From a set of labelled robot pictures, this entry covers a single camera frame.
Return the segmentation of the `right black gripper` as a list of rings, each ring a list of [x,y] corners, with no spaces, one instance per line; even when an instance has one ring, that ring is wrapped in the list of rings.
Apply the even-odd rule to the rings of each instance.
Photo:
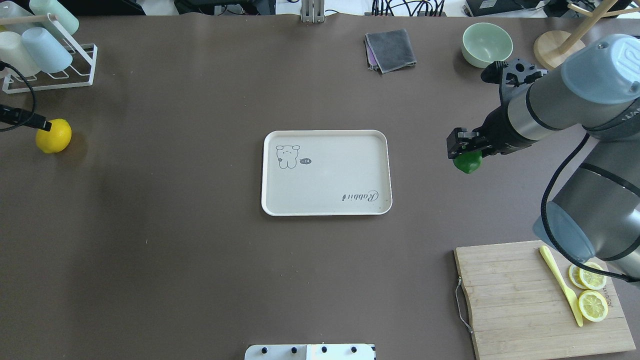
[[[521,135],[515,131],[502,107],[490,112],[480,127],[473,130],[455,127],[446,138],[446,155],[451,160],[472,152],[480,152],[484,158],[520,149]]]

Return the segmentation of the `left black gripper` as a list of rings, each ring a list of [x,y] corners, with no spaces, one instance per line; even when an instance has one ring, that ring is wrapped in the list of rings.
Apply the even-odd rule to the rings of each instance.
[[[43,130],[44,132],[50,132],[52,128],[52,123],[47,121],[45,116],[4,104],[0,105],[0,121],[9,125],[9,127],[0,129],[0,132],[9,132],[20,126]]]

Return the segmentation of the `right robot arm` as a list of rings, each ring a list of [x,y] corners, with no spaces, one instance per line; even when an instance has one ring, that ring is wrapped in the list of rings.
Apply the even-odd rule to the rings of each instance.
[[[500,105],[473,130],[455,128],[448,158],[471,173],[482,158],[523,150],[580,125],[598,143],[553,200],[554,183],[585,145],[553,174],[534,233],[572,264],[606,262],[611,278],[639,285],[639,40],[605,36],[551,71],[521,59],[495,61],[481,78],[498,84]]]

